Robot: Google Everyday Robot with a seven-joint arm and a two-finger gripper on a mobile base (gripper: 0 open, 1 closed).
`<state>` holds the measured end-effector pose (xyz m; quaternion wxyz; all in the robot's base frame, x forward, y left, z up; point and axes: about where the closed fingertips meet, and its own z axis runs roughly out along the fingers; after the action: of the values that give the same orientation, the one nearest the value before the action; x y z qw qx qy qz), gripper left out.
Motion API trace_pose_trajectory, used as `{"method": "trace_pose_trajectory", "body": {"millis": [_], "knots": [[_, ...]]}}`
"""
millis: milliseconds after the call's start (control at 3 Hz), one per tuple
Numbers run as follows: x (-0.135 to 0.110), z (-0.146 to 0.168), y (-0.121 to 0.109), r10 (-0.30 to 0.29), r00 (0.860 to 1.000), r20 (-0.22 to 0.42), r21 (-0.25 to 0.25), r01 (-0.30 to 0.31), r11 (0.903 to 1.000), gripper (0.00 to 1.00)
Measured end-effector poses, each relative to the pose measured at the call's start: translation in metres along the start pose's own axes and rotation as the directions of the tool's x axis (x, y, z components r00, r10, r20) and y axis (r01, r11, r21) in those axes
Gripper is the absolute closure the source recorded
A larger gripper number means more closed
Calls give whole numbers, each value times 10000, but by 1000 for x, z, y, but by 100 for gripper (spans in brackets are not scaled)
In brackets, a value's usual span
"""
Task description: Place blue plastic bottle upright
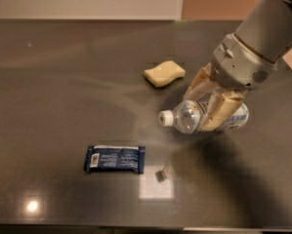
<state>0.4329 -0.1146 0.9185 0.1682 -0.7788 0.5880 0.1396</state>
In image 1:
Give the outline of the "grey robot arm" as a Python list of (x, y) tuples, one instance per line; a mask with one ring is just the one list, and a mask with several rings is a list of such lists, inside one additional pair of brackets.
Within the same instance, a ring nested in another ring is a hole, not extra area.
[(198, 130), (218, 129), (291, 49), (292, 0), (261, 0), (237, 30), (223, 39), (184, 94), (185, 100), (211, 96)]

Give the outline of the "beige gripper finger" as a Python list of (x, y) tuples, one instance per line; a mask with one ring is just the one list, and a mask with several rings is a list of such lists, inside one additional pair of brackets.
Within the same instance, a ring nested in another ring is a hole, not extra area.
[(212, 76), (212, 65), (208, 63), (196, 73), (183, 96), (183, 100), (200, 100), (219, 88), (221, 85)]
[(202, 132), (220, 127), (244, 102), (245, 94), (238, 90), (216, 90), (212, 93), (207, 111), (201, 120)]

